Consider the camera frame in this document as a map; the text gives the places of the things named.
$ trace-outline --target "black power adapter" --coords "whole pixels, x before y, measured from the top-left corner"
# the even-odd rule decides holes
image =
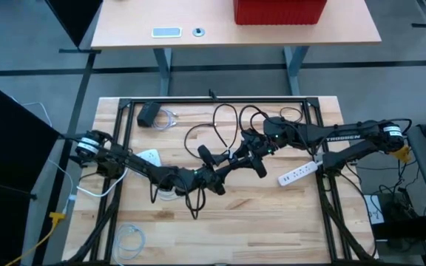
[[[160,104],[155,102],[147,102],[142,106],[142,110],[138,115],[138,126],[151,127],[154,119],[160,110]]]

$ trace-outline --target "wooden tabletop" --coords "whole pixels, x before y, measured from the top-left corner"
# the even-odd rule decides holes
[[[101,98],[95,115],[94,129],[112,133],[119,98]],[[341,124],[342,115],[336,97],[320,97],[322,118],[325,125]],[[233,104],[237,110],[245,106]],[[297,104],[256,103],[269,115],[278,115],[284,106],[299,108]],[[176,112],[177,125],[165,132],[132,128],[130,148],[134,153],[157,149],[163,166],[199,168],[201,161],[190,156],[183,147],[186,132],[199,123],[210,123],[215,104],[164,104],[163,108]],[[136,106],[139,113],[141,106]],[[255,111],[248,109],[243,124]],[[289,120],[299,115],[286,110]],[[124,114],[121,132],[124,132],[127,114]],[[160,122],[166,118],[159,117]],[[217,125],[227,143],[232,141],[235,130],[234,113],[221,108],[217,113]],[[256,116],[254,126],[261,130],[262,121]],[[213,129],[199,128],[189,135],[187,146],[196,152],[205,144],[212,153],[221,153],[224,148]],[[348,142],[332,143],[330,149],[339,151],[348,147]],[[260,179],[251,169],[233,171],[226,179],[226,194],[218,196],[206,192],[206,207],[198,220],[193,220],[183,199],[170,202],[158,199],[152,204],[149,199],[149,181],[132,171],[125,178],[121,195],[118,224],[131,222],[146,233],[146,247],[140,256],[126,264],[285,264],[330,262],[326,244],[317,181],[314,174],[302,178],[293,185],[281,188],[277,178],[311,160],[306,151],[284,148],[274,156],[264,158],[268,175]],[[94,172],[84,170],[84,174]],[[357,178],[348,170],[343,174],[358,186]],[[103,179],[87,177],[81,186],[100,193]],[[365,204],[356,189],[343,178],[337,177],[339,195],[345,223],[358,242],[368,252],[373,250],[373,235]],[[80,248],[92,229],[98,212],[99,198],[78,192],[70,229],[64,249],[68,259]],[[106,244],[107,229],[101,237],[99,257],[102,258]],[[342,256],[336,228],[335,242]],[[138,238],[127,239],[125,245],[138,245]]]
[[[153,38],[180,27],[181,38]],[[193,29],[206,31],[195,37]],[[364,0],[328,0],[316,25],[240,26],[233,0],[105,0],[92,48],[375,44],[381,38]]]

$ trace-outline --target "red container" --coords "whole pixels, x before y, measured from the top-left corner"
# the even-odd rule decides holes
[[[316,24],[327,0],[234,0],[239,25]]]

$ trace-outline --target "floor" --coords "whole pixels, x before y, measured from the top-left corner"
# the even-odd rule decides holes
[[[426,61],[426,29],[414,29],[411,23],[426,23],[415,0],[367,0],[371,15],[382,37],[374,46],[312,47],[306,63],[363,61]],[[60,48],[73,48],[67,34],[42,0],[0,0],[0,70],[83,69],[87,55],[60,54]],[[173,65],[213,64],[283,64],[280,47],[176,49]],[[95,68],[153,67],[150,50],[103,51],[96,56]],[[66,132],[78,94],[82,75],[0,76],[0,89],[21,103],[42,102],[53,127]],[[99,97],[154,96],[159,91],[157,73],[92,75],[83,100],[77,132],[91,128]],[[218,95],[288,95],[285,70],[177,72],[172,76],[171,95],[207,95],[213,89]],[[414,123],[426,123],[426,66],[303,69],[300,71],[303,95],[337,95],[345,122],[409,117]],[[28,109],[46,119],[37,106]],[[61,143],[50,158],[57,160]],[[364,167],[396,167],[396,160],[383,154],[372,154],[359,162]],[[409,166],[406,182],[416,176],[417,167]],[[70,164],[68,172],[76,179],[80,170]],[[362,190],[371,193],[380,184],[393,185],[396,171],[359,170]],[[30,207],[25,246],[38,239],[47,207],[48,191],[55,167],[46,165],[35,185],[39,200]],[[64,183],[60,198],[65,199],[70,184]],[[426,203],[422,178],[409,187],[417,213]],[[58,207],[63,208],[63,200]],[[68,222],[51,237],[44,263],[59,262]],[[386,262],[419,263],[418,256],[385,256]],[[23,260],[30,265],[32,256]]]

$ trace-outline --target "gray metal desk leg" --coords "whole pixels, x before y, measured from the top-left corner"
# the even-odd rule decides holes
[[[170,63],[172,61],[171,48],[154,49],[155,60],[160,72],[160,96],[169,96]]]
[[[291,47],[284,47],[285,63],[287,64],[287,76],[291,94],[300,95],[298,75],[303,59],[307,55],[309,47],[295,47],[292,53]]]

